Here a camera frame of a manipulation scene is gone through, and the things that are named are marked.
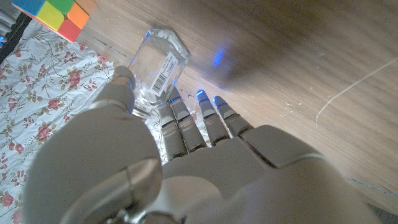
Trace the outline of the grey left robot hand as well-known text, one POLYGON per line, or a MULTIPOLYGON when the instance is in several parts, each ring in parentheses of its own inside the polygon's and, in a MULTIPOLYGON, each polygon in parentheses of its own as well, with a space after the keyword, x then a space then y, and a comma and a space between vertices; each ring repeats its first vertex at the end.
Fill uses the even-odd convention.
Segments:
POLYGON ((378 223, 317 150, 273 126, 248 124, 221 98, 210 106, 219 141, 163 163, 131 114, 124 66, 92 106, 35 156, 24 223, 378 223))

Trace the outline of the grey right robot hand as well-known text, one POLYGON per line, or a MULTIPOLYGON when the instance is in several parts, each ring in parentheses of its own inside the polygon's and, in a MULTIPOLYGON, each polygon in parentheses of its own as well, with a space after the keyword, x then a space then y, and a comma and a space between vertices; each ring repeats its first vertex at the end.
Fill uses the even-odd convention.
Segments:
POLYGON ((7 42, 6 34, 12 31, 11 27, 16 23, 16 19, 10 14, 1 10, 1 47, 7 42))

